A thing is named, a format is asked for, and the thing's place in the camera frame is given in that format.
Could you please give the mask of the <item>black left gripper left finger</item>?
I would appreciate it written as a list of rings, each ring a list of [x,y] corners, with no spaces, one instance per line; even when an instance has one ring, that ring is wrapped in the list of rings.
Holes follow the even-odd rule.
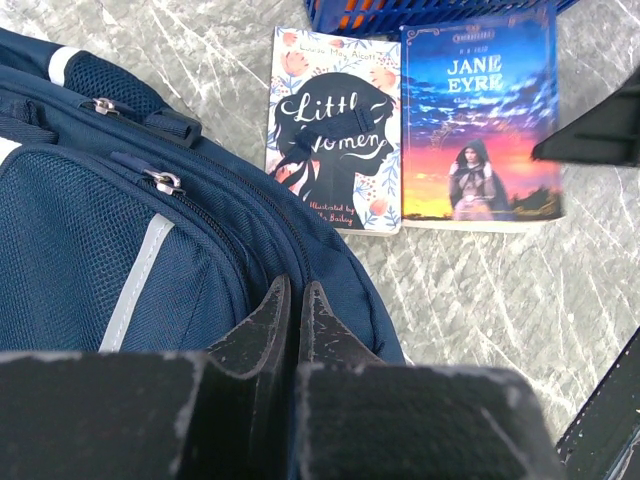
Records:
[[[291,288],[206,351],[5,352],[5,479],[283,479]]]

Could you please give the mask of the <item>Jane Eyre blue book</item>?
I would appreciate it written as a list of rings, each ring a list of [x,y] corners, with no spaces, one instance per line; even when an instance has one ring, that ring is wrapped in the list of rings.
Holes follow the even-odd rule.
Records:
[[[556,8],[405,26],[402,219],[520,232],[563,214],[559,165],[534,147],[558,124]]]

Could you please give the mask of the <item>Little Women floral book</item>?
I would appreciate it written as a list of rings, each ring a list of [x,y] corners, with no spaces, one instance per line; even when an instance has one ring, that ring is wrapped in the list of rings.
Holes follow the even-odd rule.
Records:
[[[278,27],[265,170],[342,232],[401,226],[400,46]]]

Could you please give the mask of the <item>navy blue student backpack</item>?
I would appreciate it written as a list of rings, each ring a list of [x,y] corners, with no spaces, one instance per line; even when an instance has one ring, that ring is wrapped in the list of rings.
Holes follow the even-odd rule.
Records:
[[[1,34],[1,347],[202,350],[287,276],[380,359],[403,353],[336,230],[130,72]]]

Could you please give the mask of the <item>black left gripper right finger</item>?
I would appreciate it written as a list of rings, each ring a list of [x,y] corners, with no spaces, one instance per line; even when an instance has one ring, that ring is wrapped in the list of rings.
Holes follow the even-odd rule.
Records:
[[[304,294],[296,371],[302,479],[560,479],[529,384],[513,371],[381,361]]]

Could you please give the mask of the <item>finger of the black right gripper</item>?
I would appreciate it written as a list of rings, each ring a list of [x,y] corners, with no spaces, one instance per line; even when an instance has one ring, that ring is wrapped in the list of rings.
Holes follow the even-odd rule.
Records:
[[[639,164],[639,72],[611,95],[532,150],[540,161],[584,165]]]

